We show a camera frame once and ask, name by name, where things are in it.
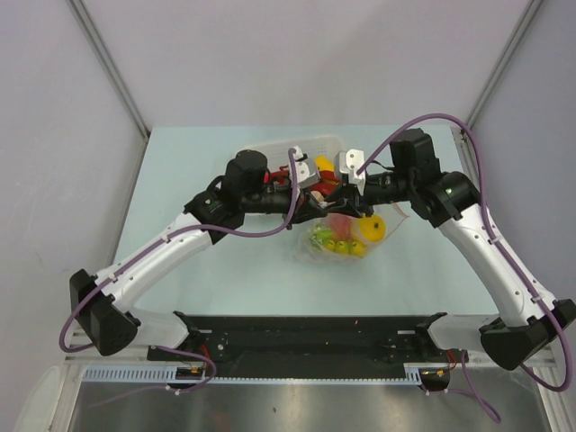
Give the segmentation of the pink peach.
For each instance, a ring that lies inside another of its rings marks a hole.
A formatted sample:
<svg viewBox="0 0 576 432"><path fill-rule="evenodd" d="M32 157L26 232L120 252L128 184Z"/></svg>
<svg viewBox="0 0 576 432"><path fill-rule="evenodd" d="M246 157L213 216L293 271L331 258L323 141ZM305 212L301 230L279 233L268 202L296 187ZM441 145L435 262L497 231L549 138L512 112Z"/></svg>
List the pink peach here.
<svg viewBox="0 0 576 432"><path fill-rule="evenodd" d="M351 238L352 221L352 218L341 214L330 214L326 218L326 224L331 229L335 241L348 241Z"/></svg>

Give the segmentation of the clear zip top bag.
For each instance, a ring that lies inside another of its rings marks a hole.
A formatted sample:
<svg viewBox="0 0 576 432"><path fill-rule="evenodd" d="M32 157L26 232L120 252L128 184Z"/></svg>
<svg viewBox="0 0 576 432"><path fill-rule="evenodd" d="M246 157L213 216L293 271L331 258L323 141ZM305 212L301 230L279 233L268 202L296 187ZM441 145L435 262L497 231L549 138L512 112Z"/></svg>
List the clear zip top bag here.
<svg viewBox="0 0 576 432"><path fill-rule="evenodd" d="M361 218L354 218L351 225L351 238L348 241L356 240L364 243L367 246L366 256L359 258L354 256L340 255L334 252L327 251L324 247L314 247L309 242L309 236L311 231L316 226L323 226L328 228L326 224L326 218L316 219L304 224L303 231L300 234L298 246L295 252L295 257L300 260L310 261L316 264L328 264L328 263L352 263L360 259L368 257L373 253L378 247L380 247L386 240L388 240L401 226L401 224L409 217L409 215L401 209L398 204L385 204L377 206L374 210L374 214L379 215L386 224L386 236L378 243L367 242L360 234L358 228L358 222L368 216Z"/></svg>

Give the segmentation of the yellow orange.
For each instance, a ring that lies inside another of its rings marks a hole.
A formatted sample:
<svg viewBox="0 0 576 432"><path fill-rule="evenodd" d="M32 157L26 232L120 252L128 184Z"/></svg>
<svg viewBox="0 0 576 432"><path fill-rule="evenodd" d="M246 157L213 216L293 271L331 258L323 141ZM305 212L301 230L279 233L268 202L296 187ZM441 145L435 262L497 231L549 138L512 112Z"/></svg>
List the yellow orange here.
<svg viewBox="0 0 576 432"><path fill-rule="evenodd" d="M369 243L381 242L386 236L386 224L377 214L364 217L358 222L362 237Z"/></svg>

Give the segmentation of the white green celery stalk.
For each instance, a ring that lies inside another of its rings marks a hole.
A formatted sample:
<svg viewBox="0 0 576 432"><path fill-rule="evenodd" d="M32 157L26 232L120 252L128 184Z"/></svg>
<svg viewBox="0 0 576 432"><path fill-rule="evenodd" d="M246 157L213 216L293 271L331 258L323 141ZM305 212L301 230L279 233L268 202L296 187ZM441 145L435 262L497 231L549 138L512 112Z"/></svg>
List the white green celery stalk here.
<svg viewBox="0 0 576 432"><path fill-rule="evenodd" d="M316 226L312 229L309 236L309 242L314 247L325 247L327 244L334 243L333 231L330 228Z"/></svg>

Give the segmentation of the yellow banana bunch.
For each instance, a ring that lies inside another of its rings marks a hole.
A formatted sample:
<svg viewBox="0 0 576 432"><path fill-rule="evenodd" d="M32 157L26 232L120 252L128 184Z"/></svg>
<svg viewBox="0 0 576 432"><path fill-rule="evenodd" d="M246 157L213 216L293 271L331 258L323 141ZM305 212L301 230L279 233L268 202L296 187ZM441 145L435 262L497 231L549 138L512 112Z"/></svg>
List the yellow banana bunch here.
<svg viewBox="0 0 576 432"><path fill-rule="evenodd" d="M365 257L367 254L367 246L359 241L344 241L333 239L325 239L322 242L322 246L329 252L334 252L340 255L346 255L351 257Z"/></svg>

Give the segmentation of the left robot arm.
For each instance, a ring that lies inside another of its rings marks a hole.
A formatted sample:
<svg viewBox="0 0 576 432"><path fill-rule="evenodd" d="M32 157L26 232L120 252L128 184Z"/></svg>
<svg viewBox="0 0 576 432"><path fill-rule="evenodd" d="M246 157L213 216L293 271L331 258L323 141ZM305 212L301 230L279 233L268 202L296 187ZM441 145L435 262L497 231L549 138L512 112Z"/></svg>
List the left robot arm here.
<svg viewBox="0 0 576 432"><path fill-rule="evenodd" d="M81 269L69 280L71 315L59 336L61 349L66 335L77 322L88 337L87 348L101 356L112 356L132 343L166 349L177 358L193 357L199 338L175 312L161 314L136 310L138 299L186 258L213 246L227 235L245 237L241 230L248 213L280 214L282 224L263 232L275 235L296 223L302 193L320 180L314 160L298 146L287 151L288 168L283 184L276 185L267 158L255 150L241 150L217 176L198 193L166 229L137 252L114 265L89 274Z"/></svg>

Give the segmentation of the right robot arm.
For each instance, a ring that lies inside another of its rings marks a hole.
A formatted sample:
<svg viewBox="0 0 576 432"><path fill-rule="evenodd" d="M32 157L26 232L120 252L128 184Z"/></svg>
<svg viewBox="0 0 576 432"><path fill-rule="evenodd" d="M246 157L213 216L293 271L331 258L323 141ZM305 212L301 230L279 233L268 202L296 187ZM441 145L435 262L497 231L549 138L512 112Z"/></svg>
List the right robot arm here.
<svg viewBox="0 0 576 432"><path fill-rule="evenodd" d="M379 175L359 171L363 151L338 152L334 168L340 184L327 199L329 209L360 216L375 205L408 202L464 256L498 309L493 316L430 317L423 324L426 332L415 338L417 354L436 361L447 349L482 351L501 368L517 369L574 322L574 302L535 285L518 256L505 249L478 188L461 172L442 171L428 134L405 130L390 150L392 168Z"/></svg>

